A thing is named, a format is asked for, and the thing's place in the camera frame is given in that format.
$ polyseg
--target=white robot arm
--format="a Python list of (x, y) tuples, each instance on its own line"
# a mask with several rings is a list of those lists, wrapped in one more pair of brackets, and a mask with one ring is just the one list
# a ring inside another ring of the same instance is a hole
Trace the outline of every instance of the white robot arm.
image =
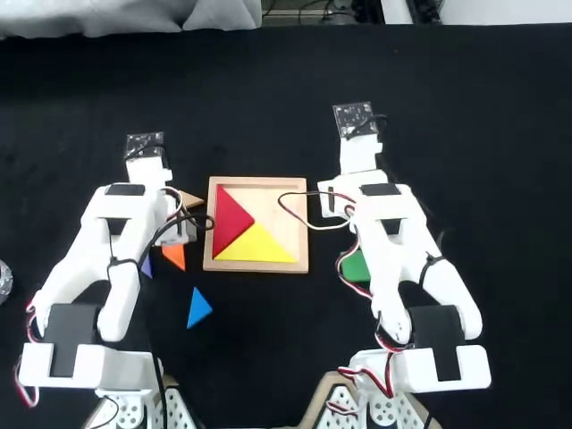
[[(181, 194), (165, 186), (172, 174), (164, 167), (161, 145), (154, 143), (162, 133), (151, 136), (153, 144), (136, 147), (137, 156), (126, 157), (129, 183), (96, 190), (66, 256), (31, 300), (28, 310), (35, 312), (42, 339), (24, 344), (22, 385), (94, 389), (98, 396), (124, 398), (155, 413), (158, 361), (148, 352), (109, 347), (128, 330), (139, 295), (139, 268), (149, 248), (196, 239), (196, 227), (186, 218), (176, 219)], [(110, 285), (103, 307), (74, 302), (100, 281)]]
[[(369, 103), (339, 105), (341, 175), (318, 183), (323, 217), (350, 219), (371, 281), (371, 310), (382, 343), (398, 350), (391, 362), (394, 387), (445, 391), (487, 387), (488, 359), (481, 346), (465, 345), (482, 329), (481, 314), (457, 269), (442, 256), (426, 227), (422, 207), (407, 185), (375, 169), (382, 151)], [(342, 194), (355, 201), (335, 197)], [(405, 308), (403, 281), (418, 283), (440, 305)], [(360, 352), (353, 366), (383, 373), (387, 351)]]

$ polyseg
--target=red triangle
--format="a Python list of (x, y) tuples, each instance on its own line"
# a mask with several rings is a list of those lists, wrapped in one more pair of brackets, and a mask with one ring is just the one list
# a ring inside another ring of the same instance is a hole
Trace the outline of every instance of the red triangle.
[(254, 218), (221, 185), (216, 187), (213, 257), (254, 224)]

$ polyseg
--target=blue triangle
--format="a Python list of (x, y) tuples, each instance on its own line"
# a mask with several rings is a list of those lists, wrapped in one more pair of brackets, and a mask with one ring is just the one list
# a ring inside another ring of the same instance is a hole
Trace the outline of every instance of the blue triangle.
[(187, 329), (192, 328), (195, 324), (203, 320), (213, 312), (211, 306), (208, 305), (203, 295), (197, 288), (193, 290), (193, 298), (190, 300), (189, 320), (187, 321)]
[(153, 273), (151, 272), (151, 261), (149, 259), (149, 255), (145, 257), (145, 261), (143, 261), (143, 266), (141, 266), (141, 271), (144, 275), (146, 275), (149, 279), (153, 278)]

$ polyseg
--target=black cloth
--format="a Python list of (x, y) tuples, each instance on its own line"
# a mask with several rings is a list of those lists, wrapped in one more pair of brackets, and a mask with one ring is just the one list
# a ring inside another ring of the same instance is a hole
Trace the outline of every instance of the black cloth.
[[(569, 25), (261, 29), (0, 44), (2, 426), (77, 428), (91, 391), (42, 391), (11, 368), (23, 307), (70, 246), (97, 186), (126, 179), (128, 133), (162, 130), (173, 185), (211, 175), (339, 172), (331, 106), (388, 114), (384, 161), (448, 227), (443, 248), (484, 319), (492, 387), (421, 395), (444, 427), (562, 427), (556, 359), (570, 285)], [(310, 219), (319, 223), (317, 200)], [(151, 339), (210, 427), (295, 425), (323, 373), (376, 347), (368, 303), (336, 278), (348, 231), (310, 232), (310, 273), (179, 272), (154, 254)], [(187, 330), (192, 287), (213, 314)]]

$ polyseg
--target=white cloth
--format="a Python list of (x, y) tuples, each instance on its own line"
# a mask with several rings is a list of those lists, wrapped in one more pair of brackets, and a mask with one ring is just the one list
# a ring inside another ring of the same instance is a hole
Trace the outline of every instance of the white cloth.
[(255, 29), (261, 0), (0, 0), (0, 38)]

